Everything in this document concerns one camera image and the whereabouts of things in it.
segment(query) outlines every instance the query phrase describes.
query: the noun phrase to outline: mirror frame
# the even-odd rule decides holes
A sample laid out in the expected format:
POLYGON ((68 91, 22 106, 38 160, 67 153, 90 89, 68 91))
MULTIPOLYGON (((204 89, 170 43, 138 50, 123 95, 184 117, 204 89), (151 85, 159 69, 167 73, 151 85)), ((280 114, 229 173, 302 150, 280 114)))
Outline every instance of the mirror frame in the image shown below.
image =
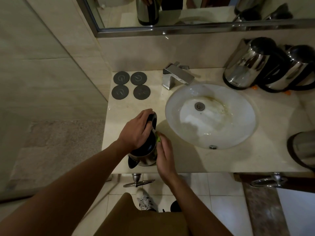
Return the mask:
POLYGON ((200 34, 214 32, 232 32, 249 30, 275 30, 276 29, 306 29, 315 27, 315 19, 288 19, 270 21, 248 22, 219 22, 195 25, 176 26, 142 26, 100 29, 86 0, 77 0, 78 5, 96 38, 149 36, 149 35, 179 35, 200 34))

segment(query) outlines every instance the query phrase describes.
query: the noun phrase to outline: hand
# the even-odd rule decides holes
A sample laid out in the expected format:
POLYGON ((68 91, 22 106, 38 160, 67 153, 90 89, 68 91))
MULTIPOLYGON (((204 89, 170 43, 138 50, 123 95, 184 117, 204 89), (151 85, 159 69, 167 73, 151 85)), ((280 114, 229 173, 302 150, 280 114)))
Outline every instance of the hand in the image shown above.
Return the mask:
POLYGON ((146 4, 147 6, 151 5, 153 2, 152 0, 142 0, 144 2, 144 4, 146 4))
POLYGON ((148 139, 152 130, 152 122, 147 123, 150 114, 154 114, 151 108, 141 111, 138 116, 126 123, 121 131, 117 141, 121 141, 128 152, 141 147, 148 139))
POLYGON ((157 167, 162 180, 169 186, 178 177, 171 141, 162 133, 157 132, 161 142, 157 143, 157 167))

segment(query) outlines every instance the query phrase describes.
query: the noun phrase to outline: gray coaster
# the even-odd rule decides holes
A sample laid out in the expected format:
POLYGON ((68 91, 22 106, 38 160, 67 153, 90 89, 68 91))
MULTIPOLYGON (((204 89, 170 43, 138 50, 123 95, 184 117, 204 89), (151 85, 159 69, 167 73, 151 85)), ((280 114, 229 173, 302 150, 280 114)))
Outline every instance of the gray coaster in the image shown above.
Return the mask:
POLYGON ((139 85, 134 89, 134 97, 139 100, 146 99, 150 96, 151 90, 146 85, 139 85))
POLYGON ((127 86, 124 86, 124 85, 117 85, 112 90, 112 96, 114 97, 114 99, 118 99, 118 100, 121 100, 127 97, 128 93, 129 93, 129 89, 127 86))
POLYGON ((134 85, 141 85, 147 81, 147 75, 143 72, 135 72, 131 75, 130 81, 134 85))
POLYGON ((123 85, 128 83, 130 75, 125 71, 119 71, 114 75, 114 83, 118 85, 123 85))

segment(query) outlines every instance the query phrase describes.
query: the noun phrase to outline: person's left hand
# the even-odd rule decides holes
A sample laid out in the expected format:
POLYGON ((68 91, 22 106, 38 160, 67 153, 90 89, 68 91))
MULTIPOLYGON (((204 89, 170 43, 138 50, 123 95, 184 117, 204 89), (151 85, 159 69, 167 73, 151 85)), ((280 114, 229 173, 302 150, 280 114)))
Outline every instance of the person's left hand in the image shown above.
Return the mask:
POLYGON ((141 147, 148 139, 152 130, 152 122, 146 122, 150 114, 154 114, 151 108, 143 110, 124 126, 118 141, 121 141, 128 150, 132 151, 141 147))

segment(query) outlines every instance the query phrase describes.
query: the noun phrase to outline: person's right hand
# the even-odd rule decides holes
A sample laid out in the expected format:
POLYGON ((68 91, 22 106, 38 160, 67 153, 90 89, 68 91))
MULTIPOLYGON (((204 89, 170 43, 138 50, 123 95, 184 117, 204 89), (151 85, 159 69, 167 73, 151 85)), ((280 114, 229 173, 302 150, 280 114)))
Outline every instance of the person's right hand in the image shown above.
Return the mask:
POLYGON ((162 133, 157 132, 161 142, 157 143, 157 167, 162 180, 169 186, 178 177, 171 141, 162 133))
POLYGON ((153 2, 152 0, 142 0, 144 2, 144 4, 146 4, 147 6, 151 5, 153 2))

